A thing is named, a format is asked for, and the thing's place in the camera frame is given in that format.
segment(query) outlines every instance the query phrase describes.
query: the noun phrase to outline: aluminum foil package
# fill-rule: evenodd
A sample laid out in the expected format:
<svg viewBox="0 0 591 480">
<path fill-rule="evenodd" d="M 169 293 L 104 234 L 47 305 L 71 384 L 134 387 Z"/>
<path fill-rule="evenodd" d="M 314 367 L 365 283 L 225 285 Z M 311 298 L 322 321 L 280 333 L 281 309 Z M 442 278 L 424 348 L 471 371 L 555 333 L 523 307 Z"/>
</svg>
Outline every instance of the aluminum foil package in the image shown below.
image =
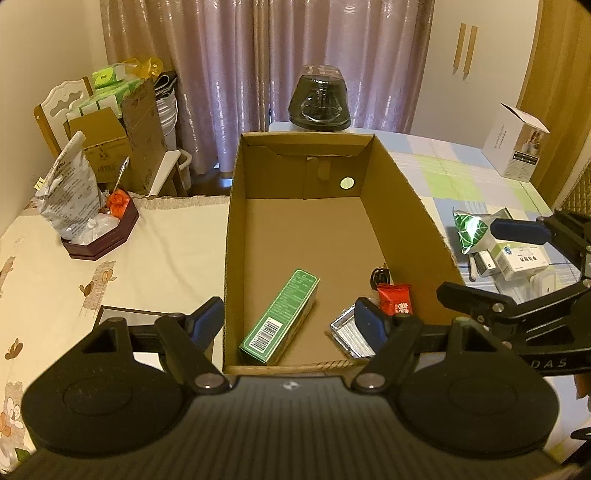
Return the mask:
<svg viewBox="0 0 591 480">
<path fill-rule="evenodd" d="M 84 155 L 84 140 L 82 132 L 74 134 L 35 194 L 39 213 L 64 240 L 81 233 L 101 207 L 95 173 Z"/>
<path fill-rule="evenodd" d="M 355 305 L 343 311 L 340 316 L 330 324 L 330 331 L 335 341 L 352 358 L 364 358 L 375 356 L 375 352 L 368 345 L 355 325 Z"/>
</svg>

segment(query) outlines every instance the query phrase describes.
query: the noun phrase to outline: cardboard carton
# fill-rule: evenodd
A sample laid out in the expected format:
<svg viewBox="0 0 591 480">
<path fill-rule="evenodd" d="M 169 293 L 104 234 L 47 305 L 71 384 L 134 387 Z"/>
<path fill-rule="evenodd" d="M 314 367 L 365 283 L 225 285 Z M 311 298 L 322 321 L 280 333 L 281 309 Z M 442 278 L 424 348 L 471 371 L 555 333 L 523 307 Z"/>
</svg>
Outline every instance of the cardboard carton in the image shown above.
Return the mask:
<svg viewBox="0 0 591 480">
<path fill-rule="evenodd" d="M 452 255 L 377 137 L 244 134 L 228 218 L 224 371 L 335 374 L 366 362 L 347 359 L 325 331 L 372 293 L 371 272 L 384 262 L 393 282 L 412 285 L 425 322 L 458 315 L 436 297 L 442 282 L 462 282 Z M 297 269 L 319 279 L 316 301 L 277 366 L 247 365 L 240 344 Z"/>
<path fill-rule="evenodd" d="M 501 103 L 482 153 L 501 176 L 529 181 L 549 136 L 536 117 Z"/>
<path fill-rule="evenodd" d="M 71 137 L 78 130 L 86 136 L 85 154 L 98 183 L 115 182 L 119 168 L 129 157 L 121 185 L 130 192 L 148 194 L 164 158 L 166 144 L 151 80 L 137 87 L 121 105 L 121 122 L 105 108 L 72 119 L 66 124 Z"/>
</svg>

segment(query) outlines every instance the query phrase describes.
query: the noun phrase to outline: pink curtain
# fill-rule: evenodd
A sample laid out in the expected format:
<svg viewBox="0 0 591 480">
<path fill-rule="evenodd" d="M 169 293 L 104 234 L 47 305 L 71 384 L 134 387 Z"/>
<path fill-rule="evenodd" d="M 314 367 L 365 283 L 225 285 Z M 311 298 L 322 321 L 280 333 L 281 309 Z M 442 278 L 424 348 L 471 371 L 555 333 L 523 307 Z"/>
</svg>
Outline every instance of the pink curtain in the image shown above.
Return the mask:
<svg viewBox="0 0 591 480">
<path fill-rule="evenodd" d="M 271 120 L 305 64 L 340 69 L 354 127 L 408 133 L 423 78 L 434 0 L 269 0 Z"/>
<path fill-rule="evenodd" d="M 204 173 L 231 175 L 239 135 L 259 130 L 253 4 L 227 0 L 101 0 L 110 63 L 157 56 L 176 70 L 177 138 Z"/>
<path fill-rule="evenodd" d="M 231 176 L 240 133 L 288 120 L 300 68 L 337 66 L 356 127 L 408 132 L 434 0 L 100 0 L 110 63 L 178 74 L 177 137 L 195 173 Z"/>
</svg>

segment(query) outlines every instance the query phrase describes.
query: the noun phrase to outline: red candy wrapper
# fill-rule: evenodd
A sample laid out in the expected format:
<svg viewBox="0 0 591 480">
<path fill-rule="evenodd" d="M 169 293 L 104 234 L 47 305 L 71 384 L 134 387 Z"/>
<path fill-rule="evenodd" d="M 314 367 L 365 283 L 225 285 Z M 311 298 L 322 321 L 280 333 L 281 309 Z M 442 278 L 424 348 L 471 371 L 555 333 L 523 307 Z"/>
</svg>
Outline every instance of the red candy wrapper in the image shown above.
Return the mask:
<svg viewBox="0 0 591 480">
<path fill-rule="evenodd" d="M 386 315 L 413 312 L 413 306 L 410 303 L 410 285 L 380 283 L 378 284 L 378 293 L 379 307 Z"/>
</svg>

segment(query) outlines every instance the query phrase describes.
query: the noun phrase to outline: orange object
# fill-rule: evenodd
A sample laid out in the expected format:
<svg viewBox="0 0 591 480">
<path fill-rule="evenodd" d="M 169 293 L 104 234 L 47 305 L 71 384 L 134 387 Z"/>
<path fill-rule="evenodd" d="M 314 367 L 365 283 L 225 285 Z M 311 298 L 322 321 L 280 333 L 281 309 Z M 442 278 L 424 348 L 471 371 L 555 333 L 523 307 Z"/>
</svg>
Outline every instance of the orange object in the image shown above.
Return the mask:
<svg viewBox="0 0 591 480">
<path fill-rule="evenodd" d="M 111 193 L 109 198 L 107 198 L 107 207 L 111 215 L 121 220 L 130 200 L 130 196 L 121 189 L 117 189 Z"/>
<path fill-rule="evenodd" d="M 378 284 L 380 309 L 386 315 L 397 313 L 412 313 L 413 306 L 410 303 L 410 285 Z"/>
</svg>

